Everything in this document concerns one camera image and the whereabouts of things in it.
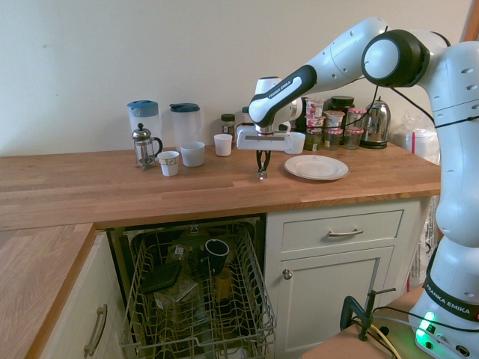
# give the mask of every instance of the white cup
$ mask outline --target white cup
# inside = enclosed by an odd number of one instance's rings
[[[197,167],[204,163],[204,143],[188,142],[181,145],[181,158],[186,167]]]
[[[227,133],[215,135],[215,148],[217,156],[229,156],[231,154],[231,142],[233,136]]]
[[[301,132],[291,132],[291,150],[285,151],[289,155],[299,155],[305,146],[306,135]]]
[[[162,166],[163,176],[174,176],[178,174],[178,162],[180,154],[177,151],[165,151],[158,154],[158,162]]]

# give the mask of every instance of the white plate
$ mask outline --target white plate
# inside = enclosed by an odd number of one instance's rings
[[[288,159],[284,163],[284,168],[295,176],[319,181],[337,180],[350,172],[350,168],[337,159],[315,155]]]

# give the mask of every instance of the drawer handle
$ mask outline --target drawer handle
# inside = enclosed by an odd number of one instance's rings
[[[285,280],[289,280],[289,279],[291,279],[292,277],[293,277],[292,271],[290,271],[289,269],[283,270],[283,278],[284,278]]]
[[[86,346],[83,347],[83,351],[85,352],[85,357],[86,355],[93,356],[95,354],[95,351],[98,348],[98,344],[100,343],[100,340],[102,339],[103,331],[105,330],[105,324],[106,324],[106,315],[108,314],[108,306],[105,304],[103,307],[100,307],[97,309],[97,322],[95,323],[95,328],[100,327],[100,330],[97,332],[97,335],[91,336],[92,341],[89,342]]]
[[[357,228],[355,228],[354,231],[349,233],[333,233],[329,231],[328,236],[329,237],[344,237],[344,236],[355,236],[356,234],[362,234],[362,233],[364,233],[363,230],[358,230]]]

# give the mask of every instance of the kitchen counter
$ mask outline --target kitchen counter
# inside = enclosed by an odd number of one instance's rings
[[[38,358],[94,229],[439,194],[439,167],[392,144],[303,154],[339,159],[350,173],[302,179],[283,167],[291,155],[273,153],[260,181],[254,151],[218,157],[213,146],[204,165],[180,164],[175,177],[135,168],[133,151],[0,159],[0,358]]]

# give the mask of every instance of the blue lid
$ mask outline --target blue lid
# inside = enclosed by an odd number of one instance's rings
[[[170,105],[173,112],[196,112],[200,111],[200,106],[195,103],[172,103]]]
[[[158,113],[158,103],[148,99],[141,99],[128,104],[128,114],[131,117],[151,117]]]

